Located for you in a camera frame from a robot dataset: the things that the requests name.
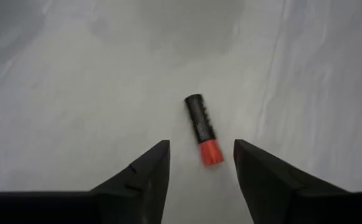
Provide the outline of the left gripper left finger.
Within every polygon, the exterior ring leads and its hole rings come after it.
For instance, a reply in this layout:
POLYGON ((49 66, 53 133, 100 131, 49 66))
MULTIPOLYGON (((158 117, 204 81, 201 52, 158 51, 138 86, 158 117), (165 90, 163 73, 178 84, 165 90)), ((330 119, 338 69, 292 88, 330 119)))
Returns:
POLYGON ((161 224, 169 165, 162 140, 92 190, 0 192, 0 224, 161 224))

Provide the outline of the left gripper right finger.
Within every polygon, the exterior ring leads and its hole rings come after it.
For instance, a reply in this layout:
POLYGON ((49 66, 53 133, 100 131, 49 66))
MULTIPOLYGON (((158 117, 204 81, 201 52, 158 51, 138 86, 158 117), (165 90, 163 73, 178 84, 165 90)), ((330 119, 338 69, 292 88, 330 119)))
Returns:
POLYGON ((234 162, 254 224, 362 224, 362 192, 321 180, 242 139, 234 142, 234 162))

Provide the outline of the red black MAX battery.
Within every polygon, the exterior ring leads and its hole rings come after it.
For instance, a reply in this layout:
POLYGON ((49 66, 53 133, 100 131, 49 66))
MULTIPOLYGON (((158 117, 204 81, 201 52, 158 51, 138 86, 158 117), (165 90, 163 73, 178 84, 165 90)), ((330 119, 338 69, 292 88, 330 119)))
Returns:
POLYGON ((224 158, 217 143, 217 137, 208 115, 204 98, 201 94, 193 94, 184 99, 189 118, 198 142, 202 163, 213 166, 224 158))

